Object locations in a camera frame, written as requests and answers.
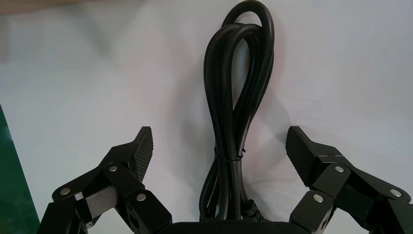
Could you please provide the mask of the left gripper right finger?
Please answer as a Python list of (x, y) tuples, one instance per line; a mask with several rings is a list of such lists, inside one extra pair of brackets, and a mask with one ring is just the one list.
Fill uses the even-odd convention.
[(340, 209), (371, 234), (412, 233), (413, 206), (403, 189), (358, 169), (337, 148), (312, 141), (298, 126), (289, 127), (285, 149), (309, 189), (290, 223), (320, 234)]

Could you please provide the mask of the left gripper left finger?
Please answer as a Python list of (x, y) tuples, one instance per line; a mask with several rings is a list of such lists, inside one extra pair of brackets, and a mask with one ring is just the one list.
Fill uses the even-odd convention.
[(145, 188), (153, 153), (149, 126), (129, 143), (112, 147), (97, 167), (57, 188), (40, 223), (40, 234), (86, 234), (114, 209), (135, 234), (158, 234), (172, 216)]

